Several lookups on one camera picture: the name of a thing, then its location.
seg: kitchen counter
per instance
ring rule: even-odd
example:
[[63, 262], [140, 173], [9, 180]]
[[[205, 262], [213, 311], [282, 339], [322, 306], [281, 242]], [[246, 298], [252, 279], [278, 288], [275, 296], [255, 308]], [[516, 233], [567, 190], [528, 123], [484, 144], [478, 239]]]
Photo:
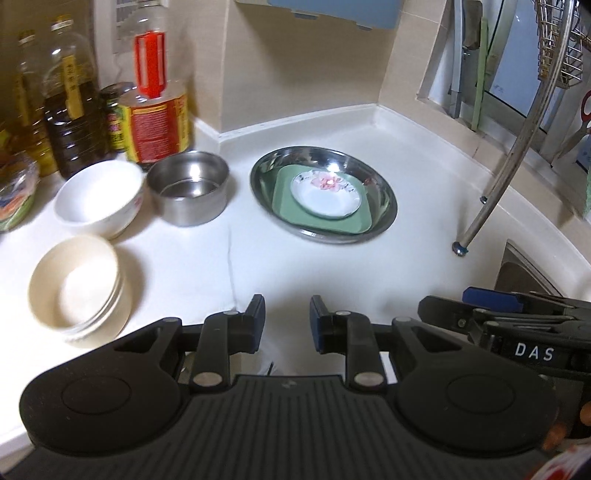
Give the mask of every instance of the kitchen counter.
[[[316, 354], [308, 303], [321, 294], [331, 309], [355, 310], [373, 322], [415, 316], [428, 294], [461, 298], [468, 286], [491, 288], [507, 239], [531, 257], [564, 295], [591, 300], [591, 267], [574, 246], [510, 189], [466, 258], [451, 251], [458, 230], [480, 208], [491, 176], [436, 135], [373, 105], [336, 109], [216, 135], [197, 123], [197, 146], [230, 165], [230, 203], [206, 225], [176, 228], [154, 215], [150, 199], [113, 241], [134, 292], [125, 335], [165, 316], [185, 324], [244, 309], [255, 293], [267, 301], [264, 355], [285, 374], [343, 368]], [[316, 145], [352, 155], [390, 183], [398, 217], [365, 244], [323, 245], [283, 230], [256, 203], [253, 164], [288, 145]], [[0, 458], [26, 443], [18, 400], [29, 381], [84, 351], [36, 323], [27, 286], [41, 257], [70, 234], [57, 223], [52, 198], [59, 179], [44, 180], [31, 216], [0, 236]]]

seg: metal wire basket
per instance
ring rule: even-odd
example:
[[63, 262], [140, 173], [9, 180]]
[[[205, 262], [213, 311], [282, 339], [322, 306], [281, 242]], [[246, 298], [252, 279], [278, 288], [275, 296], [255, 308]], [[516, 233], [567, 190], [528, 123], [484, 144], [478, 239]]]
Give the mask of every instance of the metal wire basket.
[[[548, 76], [550, 63], [554, 56], [554, 49], [558, 42], [560, 23], [562, 22], [563, 0], [533, 0], [535, 16], [538, 23], [540, 55], [538, 57], [538, 78]], [[569, 46], [564, 56], [564, 62], [557, 87], [567, 89], [581, 82], [583, 74], [583, 46], [579, 19], [578, 3], [574, 9], [573, 27], [570, 31]]]

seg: red scissor handle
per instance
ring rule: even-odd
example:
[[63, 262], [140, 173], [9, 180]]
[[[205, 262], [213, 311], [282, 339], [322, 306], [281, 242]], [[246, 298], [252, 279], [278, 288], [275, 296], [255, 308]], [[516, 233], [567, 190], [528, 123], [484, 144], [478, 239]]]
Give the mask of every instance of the red scissor handle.
[[591, 112], [585, 113], [585, 105], [587, 105], [587, 100], [589, 100], [589, 98], [591, 98], [591, 90], [585, 93], [583, 101], [581, 102], [581, 120], [583, 121], [583, 125], [591, 122]]

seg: green plate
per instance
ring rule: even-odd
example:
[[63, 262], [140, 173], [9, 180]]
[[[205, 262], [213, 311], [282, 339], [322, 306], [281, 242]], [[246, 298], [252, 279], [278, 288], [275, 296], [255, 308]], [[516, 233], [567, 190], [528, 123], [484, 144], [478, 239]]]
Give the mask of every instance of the green plate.
[[361, 206], [359, 209], [353, 215], [338, 220], [328, 220], [306, 212], [293, 198], [290, 186], [291, 181], [296, 175], [309, 170], [315, 169], [305, 165], [286, 165], [279, 171], [272, 203], [273, 211], [276, 215], [293, 225], [337, 233], [351, 233], [354, 235], [356, 233], [364, 233], [371, 228], [371, 211], [369, 210], [365, 187], [358, 179], [345, 173], [339, 173], [339, 175], [353, 185], [361, 194]]

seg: white bowl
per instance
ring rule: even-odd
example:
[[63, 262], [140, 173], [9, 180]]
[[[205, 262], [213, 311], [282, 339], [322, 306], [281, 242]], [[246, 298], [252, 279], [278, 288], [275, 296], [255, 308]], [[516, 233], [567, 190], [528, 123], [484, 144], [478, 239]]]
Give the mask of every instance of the white bowl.
[[29, 283], [29, 305], [42, 325], [68, 337], [103, 318], [122, 283], [113, 246], [98, 236], [75, 236], [38, 263]]
[[291, 194], [312, 215], [339, 219], [353, 215], [361, 195], [345, 178], [324, 170], [302, 172], [291, 181]]
[[78, 172], [60, 189], [57, 219], [75, 234], [106, 239], [118, 236], [135, 218], [143, 201], [142, 169], [124, 160], [108, 160]]

